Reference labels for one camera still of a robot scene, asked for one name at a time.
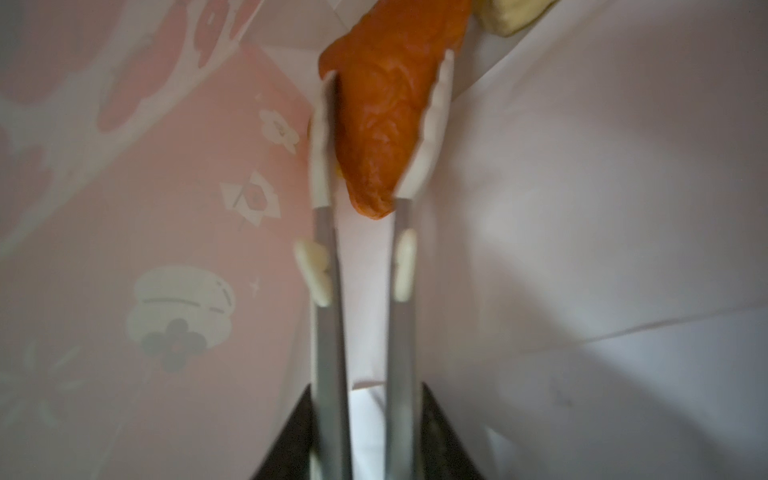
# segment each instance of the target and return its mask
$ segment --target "food piece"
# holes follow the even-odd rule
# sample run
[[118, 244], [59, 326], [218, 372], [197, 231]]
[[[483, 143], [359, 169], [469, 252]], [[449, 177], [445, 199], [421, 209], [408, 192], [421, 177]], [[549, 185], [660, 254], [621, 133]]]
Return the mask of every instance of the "food piece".
[[508, 37], [521, 31], [557, 0], [472, 0], [483, 30]]
[[419, 139], [419, 123], [445, 50], [461, 48], [472, 0], [379, 0], [320, 55], [320, 77], [339, 72], [336, 158], [349, 199], [379, 219]]

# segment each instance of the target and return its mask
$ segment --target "printed design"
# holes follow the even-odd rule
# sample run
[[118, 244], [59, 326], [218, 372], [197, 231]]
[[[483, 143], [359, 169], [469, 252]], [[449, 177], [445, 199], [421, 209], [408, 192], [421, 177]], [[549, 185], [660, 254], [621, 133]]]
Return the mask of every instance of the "printed design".
[[230, 3], [227, 0], [208, 0], [205, 8], [203, 8], [203, 13], [197, 20], [197, 28], [194, 32], [194, 47], [200, 52], [197, 67], [204, 67], [210, 60], [221, 36], [221, 31], [224, 30], [224, 22], [227, 21], [229, 13]]
[[283, 145], [286, 150], [296, 154], [296, 144], [299, 143], [299, 134], [293, 130], [281, 114], [276, 111], [262, 110], [259, 117], [264, 124], [261, 133], [274, 144]]
[[235, 210], [255, 227], [261, 225], [264, 217], [280, 218], [280, 203], [272, 185], [258, 172], [241, 185], [220, 184], [224, 207]]
[[219, 345], [232, 331], [232, 287], [215, 273], [194, 266], [161, 266], [134, 285], [136, 305], [128, 314], [128, 338], [169, 372], [187, 357]]
[[139, 42], [114, 76], [96, 124], [104, 133], [122, 126], [145, 98], [160, 91], [181, 57], [187, 34], [187, 2], [176, 1], [156, 32]]
[[51, 183], [51, 172], [42, 165], [42, 148], [27, 148], [16, 155], [11, 155], [10, 148], [0, 127], [0, 238], [13, 231]]
[[94, 60], [117, 25], [125, 2], [2, 0], [4, 30], [14, 20], [20, 26], [14, 27], [17, 45], [7, 53], [0, 71], [0, 94], [19, 104], [43, 100], [68, 74]]
[[207, 347], [205, 337], [190, 332], [183, 318], [168, 323], [165, 332], [149, 332], [141, 339], [141, 349], [149, 356], [160, 356], [166, 372], [178, 372], [187, 364], [190, 355], [202, 355]]
[[62, 396], [85, 384], [85, 380], [57, 380], [56, 376], [80, 353], [80, 347], [70, 349], [47, 369], [41, 369], [37, 360], [37, 344], [33, 340], [22, 356], [22, 372], [0, 372], [0, 428], [8, 429], [31, 415], [40, 423], [55, 428], [61, 424], [52, 404]]
[[259, 8], [260, 3], [261, 0], [243, 0], [243, 3], [237, 9], [237, 13], [235, 13], [235, 20], [230, 29], [230, 40], [234, 40], [237, 34], [240, 33], [240, 30], [243, 29], [256, 9]]

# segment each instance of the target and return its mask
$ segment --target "white tong grip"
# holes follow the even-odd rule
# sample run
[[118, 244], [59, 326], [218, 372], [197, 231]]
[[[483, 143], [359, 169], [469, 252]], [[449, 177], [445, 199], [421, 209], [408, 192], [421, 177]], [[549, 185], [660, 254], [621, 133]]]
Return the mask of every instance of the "white tong grip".
[[396, 198], [414, 200], [429, 180], [440, 156], [451, 107], [454, 53], [449, 49], [438, 69], [419, 129], [419, 142], [395, 190]]
[[333, 175], [336, 161], [333, 132], [336, 125], [336, 71], [323, 79], [315, 101], [310, 128], [310, 197], [312, 208], [331, 207]]

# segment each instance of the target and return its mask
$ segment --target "metal tongs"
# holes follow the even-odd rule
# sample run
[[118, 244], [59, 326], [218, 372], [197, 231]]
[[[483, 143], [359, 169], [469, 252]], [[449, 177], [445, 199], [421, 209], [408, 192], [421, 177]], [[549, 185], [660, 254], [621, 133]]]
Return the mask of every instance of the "metal tongs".
[[[432, 175], [448, 121], [453, 50], [440, 64], [420, 138], [395, 191], [389, 291], [385, 480], [482, 478], [415, 368], [413, 287], [417, 237], [413, 202]], [[297, 242], [296, 262], [312, 300], [311, 383], [253, 480], [352, 480], [341, 275], [333, 216], [336, 72], [323, 79], [310, 130], [313, 240]]]

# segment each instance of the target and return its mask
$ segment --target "orange food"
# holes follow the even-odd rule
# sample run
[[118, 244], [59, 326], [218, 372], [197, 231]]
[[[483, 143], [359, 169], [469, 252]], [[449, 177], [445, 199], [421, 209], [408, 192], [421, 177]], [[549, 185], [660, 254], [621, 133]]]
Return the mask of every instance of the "orange food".
[[471, 12], [472, 0], [379, 0], [320, 55], [320, 77], [339, 72], [336, 158], [361, 214], [394, 209], [437, 68], [461, 48]]

